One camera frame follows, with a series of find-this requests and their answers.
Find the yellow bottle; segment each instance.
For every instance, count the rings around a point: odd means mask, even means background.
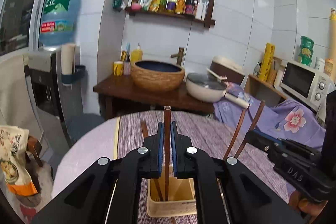
[[[142,49],[140,48],[140,43],[138,47],[131,52],[131,63],[142,60]]]

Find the yellow cup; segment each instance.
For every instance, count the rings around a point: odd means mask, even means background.
[[[124,72],[124,62],[116,61],[113,63],[113,75],[120,76]]]

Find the blue gripper pad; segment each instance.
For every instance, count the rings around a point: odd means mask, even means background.
[[[173,123],[170,124],[170,142],[171,142],[171,156],[172,156],[172,163],[173,163],[173,171],[174,177],[177,176],[177,163],[176,163],[176,146],[175,146],[175,134]]]
[[[162,173],[162,162],[163,162],[163,137],[164,137],[163,128],[164,128],[163,123],[161,123],[159,153],[157,155],[157,170],[159,172],[159,176]]]

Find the wooden countertop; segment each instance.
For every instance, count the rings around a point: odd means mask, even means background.
[[[93,91],[105,96],[117,97],[145,104],[169,105],[174,108],[213,113],[212,103],[194,99],[187,93],[185,82],[169,92],[152,92],[136,86],[130,76],[111,75],[93,87]]]

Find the green label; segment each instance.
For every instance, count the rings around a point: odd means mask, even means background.
[[[53,12],[67,12],[70,0],[46,0],[43,14]]]

